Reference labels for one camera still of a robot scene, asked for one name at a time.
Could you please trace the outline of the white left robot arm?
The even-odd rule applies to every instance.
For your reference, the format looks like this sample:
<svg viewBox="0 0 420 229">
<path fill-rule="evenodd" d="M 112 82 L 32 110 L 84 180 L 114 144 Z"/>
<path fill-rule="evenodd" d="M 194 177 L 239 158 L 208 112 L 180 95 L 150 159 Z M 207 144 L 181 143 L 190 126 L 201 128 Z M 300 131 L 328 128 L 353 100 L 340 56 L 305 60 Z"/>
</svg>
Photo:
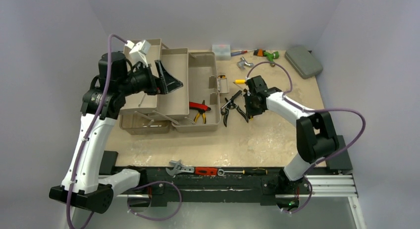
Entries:
<svg viewBox="0 0 420 229">
<path fill-rule="evenodd" d="M 99 74 L 84 94 L 81 106 L 81 127 L 73 159 L 60 185 L 50 189 L 49 197 L 79 209 L 102 214 L 113 198 L 129 189 L 136 194 L 146 191 L 148 181 L 143 170 L 122 169 L 100 178 L 105 146 L 121 108 L 130 95 L 166 95 L 183 86 L 182 81 L 166 71 L 160 60 L 152 65 L 131 63 L 121 52 L 102 55 Z"/>
</svg>

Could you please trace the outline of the yellow black pliers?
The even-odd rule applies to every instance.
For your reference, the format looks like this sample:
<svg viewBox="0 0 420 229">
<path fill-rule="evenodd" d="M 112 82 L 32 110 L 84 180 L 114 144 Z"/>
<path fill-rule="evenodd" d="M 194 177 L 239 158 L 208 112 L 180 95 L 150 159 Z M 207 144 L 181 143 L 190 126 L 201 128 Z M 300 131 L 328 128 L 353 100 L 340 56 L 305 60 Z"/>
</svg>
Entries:
<svg viewBox="0 0 420 229">
<path fill-rule="evenodd" d="M 194 123 L 197 123 L 199 118 L 202 118 L 203 120 L 203 124 L 207 123 L 207 118 L 206 118 L 206 112 L 199 112 L 196 114 L 195 118 L 194 118 Z"/>
</svg>

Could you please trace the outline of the red black folding tool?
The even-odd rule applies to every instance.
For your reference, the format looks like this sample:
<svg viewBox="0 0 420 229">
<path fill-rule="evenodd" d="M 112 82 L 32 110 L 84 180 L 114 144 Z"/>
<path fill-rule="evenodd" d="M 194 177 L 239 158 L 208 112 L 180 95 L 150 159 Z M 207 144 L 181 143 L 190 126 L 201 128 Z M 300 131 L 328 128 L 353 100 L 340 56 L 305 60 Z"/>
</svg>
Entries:
<svg viewBox="0 0 420 229">
<path fill-rule="evenodd" d="M 199 112 L 211 111 L 211 107 L 203 103 L 189 102 L 189 109 L 197 110 Z"/>
</svg>

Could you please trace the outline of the beige plastic tool box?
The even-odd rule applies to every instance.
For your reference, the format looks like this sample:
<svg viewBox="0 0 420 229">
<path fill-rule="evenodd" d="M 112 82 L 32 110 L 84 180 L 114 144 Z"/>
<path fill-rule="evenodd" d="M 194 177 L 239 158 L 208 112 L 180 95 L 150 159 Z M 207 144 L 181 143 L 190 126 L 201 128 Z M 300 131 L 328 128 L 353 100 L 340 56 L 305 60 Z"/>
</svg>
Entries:
<svg viewBox="0 0 420 229">
<path fill-rule="evenodd" d="M 123 54 L 133 72 L 148 63 L 163 84 L 162 94 L 130 95 L 120 110 L 122 130 L 131 135 L 216 131 L 221 122 L 220 95 L 227 93 L 227 79 L 216 68 L 216 54 L 171 49 L 161 39 L 129 41 Z"/>
</svg>

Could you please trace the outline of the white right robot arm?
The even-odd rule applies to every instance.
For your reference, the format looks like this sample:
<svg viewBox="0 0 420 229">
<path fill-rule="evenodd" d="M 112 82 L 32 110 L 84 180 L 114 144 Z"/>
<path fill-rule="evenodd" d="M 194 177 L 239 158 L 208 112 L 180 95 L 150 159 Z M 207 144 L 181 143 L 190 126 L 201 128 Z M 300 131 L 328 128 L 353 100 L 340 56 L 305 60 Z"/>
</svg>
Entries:
<svg viewBox="0 0 420 229">
<path fill-rule="evenodd" d="M 297 155 L 279 172 L 277 192 L 289 193 L 302 182 L 317 161 L 339 149 L 338 136 L 329 112 L 318 113 L 287 97 L 276 87 L 268 88 L 261 76 L 246 80 L 246 114 L 253 118 L 265 111 L 274 112 L 296 128 Z"/>
</svg>

